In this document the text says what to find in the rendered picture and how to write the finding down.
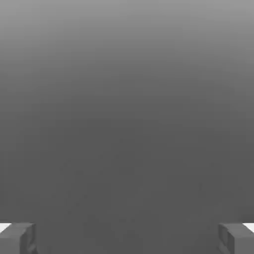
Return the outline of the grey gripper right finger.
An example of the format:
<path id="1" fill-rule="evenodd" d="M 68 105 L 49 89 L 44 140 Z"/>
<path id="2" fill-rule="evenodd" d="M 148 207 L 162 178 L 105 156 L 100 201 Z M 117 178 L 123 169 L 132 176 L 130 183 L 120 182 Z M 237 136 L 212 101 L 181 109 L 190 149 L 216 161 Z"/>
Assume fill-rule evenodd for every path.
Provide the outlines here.
<path id="1" fill-rule="evenodd" d="M 220 223 L 218 238 L 221 254 L 254 254 L 254 223 Z"/>

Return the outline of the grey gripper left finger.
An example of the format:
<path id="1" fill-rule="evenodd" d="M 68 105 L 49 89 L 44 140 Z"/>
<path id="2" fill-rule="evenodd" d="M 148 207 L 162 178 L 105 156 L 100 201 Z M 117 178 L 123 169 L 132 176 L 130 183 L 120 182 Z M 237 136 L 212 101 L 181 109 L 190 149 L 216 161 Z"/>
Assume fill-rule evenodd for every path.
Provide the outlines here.
<path id="1" fill-rule="evenodd" d="M 37 254 L 36 224 L 0 222 L 0 254 Z"/>

